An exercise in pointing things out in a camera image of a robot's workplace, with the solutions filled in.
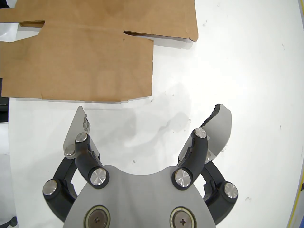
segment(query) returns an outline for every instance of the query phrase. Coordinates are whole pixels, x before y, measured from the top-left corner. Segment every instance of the cardboard sheet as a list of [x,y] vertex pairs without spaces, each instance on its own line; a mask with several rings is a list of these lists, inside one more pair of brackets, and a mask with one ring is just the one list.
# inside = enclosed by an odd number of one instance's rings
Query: cardboard sheet
[[126,101],[152,92],[153,41],[198,39],[194,0],[18,0],[0,22],[42,27],[0,42],[2,96]]

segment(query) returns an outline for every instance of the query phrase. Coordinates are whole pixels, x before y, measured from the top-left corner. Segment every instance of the black object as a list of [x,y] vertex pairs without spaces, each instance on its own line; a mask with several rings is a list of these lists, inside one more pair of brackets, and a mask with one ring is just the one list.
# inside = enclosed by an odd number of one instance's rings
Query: black object
[[10,7],[8,6],[6,0],[0,0],[0,9],[6,8],[9,9]]
[[204,185],[204,201],[213,217],[214,223],[217,225],[232,210],[238,196],[235,199],[231,199],[226,195],[224,187],[227,181],[225,181],[214,163],[205,164],[201,174],[207,182]]
[[[179,162],[177,169],[174,171],[171,177],[173,185],[179,190],[188,189],[197,179],[202,169],[204,168],[208,152],[207,136],[205,138],[199,138],[194,134],[193,130],[189,138],[192,139],[191,147],[187,149],[186,155],[181,160],[181,162]],[[175,173],[180,168],[188,172],[190,175],[191,183],[187,187],[181,187],[175,181]]]
[[[8,6],[6,0],[0,0],[0,9],[10,7]],[[9,98],[1,97],[2,92],[2,78],[0,78],[0,123],[5,123],[9,121]]]
[[[90,140],[91,138],[88,135],[88,138],[83,142],[75,141],[75,164],[80,174],[90,185],[96,189],[102,189],[108,184],[110,175],[109,172],[102,167],[102,163],[99,158],[95,155],[94,151],[92,151]],[[106,171],[107,176],[101,185],[93,185],[90,178],[92,173],[98,168],[103,168]]]
[[[0,78],[0,95],[2,92],[2,78]],[[9,121],[9,102],[8,97],[0,96],[0,123],[5,123]]]
[[75,159],[67,159],[66,157],[60,163],[55,172],[53,179],[57,182],[56,191],[49,196],[43,194],[45,201],[52,212],[64,222],[74,204],[77,194],[71,183],[73,175],[77,167]]
[[7,222],[3,225],[0,225],[0,228],[6,228],[6,227],[9,227],[9,226],[14,227],[17,224],[18,224],[18,221],[17,221],[17,217],[15,216],[15,217],[12,217],[12,219],[9,222]]

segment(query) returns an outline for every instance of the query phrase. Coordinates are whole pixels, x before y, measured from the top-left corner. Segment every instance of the cardboard edge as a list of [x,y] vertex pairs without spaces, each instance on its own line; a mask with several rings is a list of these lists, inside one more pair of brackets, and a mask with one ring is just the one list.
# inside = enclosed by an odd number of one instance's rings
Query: cardboard edge
[[199,33],[197,28],[195,0],[184,0],[184,10],[186,29],[189,35],[189,39],[193,42],[196,42],[199,38]]

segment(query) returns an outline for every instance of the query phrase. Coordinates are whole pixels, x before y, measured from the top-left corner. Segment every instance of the bolt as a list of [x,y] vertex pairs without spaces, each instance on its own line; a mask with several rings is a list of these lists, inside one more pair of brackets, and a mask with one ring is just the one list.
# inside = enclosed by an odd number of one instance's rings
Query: bolt
[[70,144],[64,149],[64,154],[67,156],[71,156],[75,154],[75,144]]
[[198,136],[199,138],[206,138],[206,136],[207,136],[206,131],[204,129],[202,129],[202,128],[196,128],[194,130],[194,134],[196,136]]
[[81,143],[81,142],[86,141],[87,138],[88,138],[88,134],[85,133],[85,132],[81,132],[81,133],[79,133],[79,134],[76,136],[75,141],[76,141],[77,143]]
[[44,195],[52,195],[57,189],[57,182],[54,179],[51,179],[45,183],[43,186],[42,192]]
[[84,224],[85,228],[109,228],[110,213],[102,205],[92,207],[86,214]]
[[103,210],[93,211],[88,218],[88,228],[104,228],[107,225],[108,218]]
[[188,172],[186,172],[183,169],[178,169],[175,172],[175,181],[179,186],[187,187],[191,183],[191,178],[190,178]]
[[174,228],[192,228],[191,217],[184,211],[178,211],[175,214],[173,224]]
[[105,169],[98,168],[95,171],[93,171],[90,178],[90,182],[92,183],[92,185],[98,186],[101,185],[106,178],[107,178],[107,173]]
[[229,182],[227,182],[224,185],[224,192],[227,195],[227,197],[231,199],[235,199],[238,196],[237,188],[232,183]]

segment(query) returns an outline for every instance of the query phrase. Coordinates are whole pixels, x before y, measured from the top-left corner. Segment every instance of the gray metal plate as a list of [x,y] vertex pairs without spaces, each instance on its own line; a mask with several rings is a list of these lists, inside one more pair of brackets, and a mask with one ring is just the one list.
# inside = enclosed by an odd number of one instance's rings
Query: gray metal plate
[[[83,122],[84,122],[85,116],[86,116],[85,111],[83,110],[83,108],[81,106],[79,106],[77,108],[77,111],[75,113],[75,116],[73,118],[71,126],[69,128],[69,131],[67,132],[66,138],[64,140],[63,151],[70,144],[75,144],[75,138],[79,133],[86,132],[87,134],[90,134],[89,131],[84,130]],[[99,152],[98,152],[92,138],[91,138],[91,141],[90,141],[90,145],[91,145],[92,151],[95,152],[96,156],[99,156]],[[68,158],[68,159],[74,159],[75,154],[71,155],[71,156],[65,155],[65,157]]]
[[110,180],[103,189],[86,184],[68,214],[64,228],[83,228],[84,217],[95,205],[105,206],[111,215],[110,228],[166,228],[170,214],[184,206],[195,216],[197,228],[215,228],[212,216],[194,185],[185,191],[176,189],[167,167],[150,175],[132,175],[111,165],[104,166]]

